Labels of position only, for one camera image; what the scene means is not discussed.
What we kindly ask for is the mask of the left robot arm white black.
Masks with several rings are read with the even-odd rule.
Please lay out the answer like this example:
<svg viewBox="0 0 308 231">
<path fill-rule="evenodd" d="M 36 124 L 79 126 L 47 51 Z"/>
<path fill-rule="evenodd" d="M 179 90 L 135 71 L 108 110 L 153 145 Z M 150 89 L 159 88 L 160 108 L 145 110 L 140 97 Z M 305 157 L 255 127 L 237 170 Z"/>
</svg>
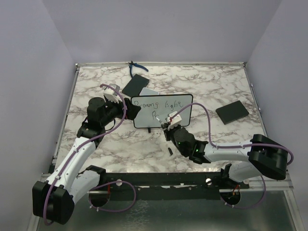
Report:
<svg viewBox="0 0 308 231">
<path fill-rule="evenodd" d="M 106 170 L 89 166 L 81 171 L 88 157 L 110 131 L 105 126 L 120 118 L 134 120 L 141 110 L 128 98 L 121 102 L 95 97 L 89 100 L 87 117 L 77 132 L 73 147 L 57 169 L 32 188 L 33 214 L 44 219 L 45 225 L 65 224 L 76 203 L 90 190 L 110 189 Z"/>
</svg>

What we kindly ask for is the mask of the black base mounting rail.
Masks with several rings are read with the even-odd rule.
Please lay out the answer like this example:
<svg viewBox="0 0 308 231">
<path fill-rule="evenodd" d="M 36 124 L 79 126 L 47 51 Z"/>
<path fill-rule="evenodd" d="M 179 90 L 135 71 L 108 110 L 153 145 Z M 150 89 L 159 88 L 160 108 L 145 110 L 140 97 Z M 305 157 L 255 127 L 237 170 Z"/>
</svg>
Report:
<svg viewBox="0 0 308 231">
<path fill-rule="evenodd" d="M 220 190 L 231 192 L 240 183 L 227 178 L 222 172 L 188 173 L 105 173 L 99 186 L 120 180 L 121 185 L 112 184 L 112 200 L 128 201 L 134 196 L 137 200 L 219 200 Z"/>
</svg>

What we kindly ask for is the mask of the small white square device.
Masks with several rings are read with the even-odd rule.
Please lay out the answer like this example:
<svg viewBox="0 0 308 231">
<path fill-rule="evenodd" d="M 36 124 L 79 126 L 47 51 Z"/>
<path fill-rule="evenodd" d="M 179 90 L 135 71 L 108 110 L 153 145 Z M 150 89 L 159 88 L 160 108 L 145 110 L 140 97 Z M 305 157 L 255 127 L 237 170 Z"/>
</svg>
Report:
<svg viewBox="0 0 308 231">
<path fill-rule="evenodd" d="M 142 90 L 139 93 L 139 96 L 154 96 L 154 95 L 159 95 L 159 92 L 149 88 L 142 88 Z"/>
</svg>

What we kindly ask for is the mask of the small whiteboard black frame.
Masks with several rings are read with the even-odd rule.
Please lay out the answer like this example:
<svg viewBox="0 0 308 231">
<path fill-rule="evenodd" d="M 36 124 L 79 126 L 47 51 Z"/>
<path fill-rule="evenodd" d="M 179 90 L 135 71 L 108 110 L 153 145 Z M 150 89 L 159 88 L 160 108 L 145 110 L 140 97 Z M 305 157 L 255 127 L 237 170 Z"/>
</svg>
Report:
<svg viewBox="0 0 308 231">
<path fill-rule="evenodd" d="M 134 119 L 135 128 L 160 128 L 161 124 L 156 117 L 163 122 L 168 115 L 174 111 L 179 111 L 183 107 L 193 103 L 191 94 L 169 94 L 154 96 L 132 97 L 133 105 L 141 107 L 137 117 Z"/>
</svg>

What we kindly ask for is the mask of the black rectangular box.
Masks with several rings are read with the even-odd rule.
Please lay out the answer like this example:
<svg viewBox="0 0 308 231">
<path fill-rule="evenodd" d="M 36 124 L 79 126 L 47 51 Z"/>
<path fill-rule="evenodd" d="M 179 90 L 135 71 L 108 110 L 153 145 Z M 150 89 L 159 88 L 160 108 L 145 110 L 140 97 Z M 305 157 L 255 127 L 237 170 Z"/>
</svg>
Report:
<svg viewBox="0 0 308 231">
<path fill-rule="evenodd" d="M 141 90 L 149 84 L 149 79 L 135 74 L 128 84 L 123 88 L 122 93 L 129 96 L 139 96 Z"/>
</svg>

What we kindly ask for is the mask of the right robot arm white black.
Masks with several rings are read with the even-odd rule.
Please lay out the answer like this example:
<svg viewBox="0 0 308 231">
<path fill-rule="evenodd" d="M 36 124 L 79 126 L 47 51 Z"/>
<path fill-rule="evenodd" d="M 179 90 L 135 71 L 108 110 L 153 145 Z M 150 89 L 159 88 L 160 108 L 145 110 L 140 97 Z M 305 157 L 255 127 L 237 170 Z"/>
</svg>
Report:
<svg viewBox="0 0 308 231">
<path fill-rule="evenodd" d="M 161 125 L 167 141 L 171 141 L 184 157 L 197 164 L 234 161 L 222 171 L 221 183 L 232 188 L 246 179 L 265 176 L 274 180 L 286 178 L 288 151 L 273 140 L 255 134 L 239 143 L 211 144 L 197 140 L 181 125 Z"/>
</svg>

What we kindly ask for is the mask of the black eraser block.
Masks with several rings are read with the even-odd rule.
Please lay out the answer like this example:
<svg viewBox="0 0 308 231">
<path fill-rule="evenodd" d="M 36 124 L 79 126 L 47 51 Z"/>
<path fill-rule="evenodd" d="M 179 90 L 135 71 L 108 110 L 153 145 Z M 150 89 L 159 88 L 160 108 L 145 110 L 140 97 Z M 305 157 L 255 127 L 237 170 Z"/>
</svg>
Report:
<svg viewBox="0 0 308 231">
<path fill-rule="evenodd" d="M 249 115 L 241 101 L 236 101 L 216 109 L 216 113 L 224 125 L 244 118 Z"/>
</svg>

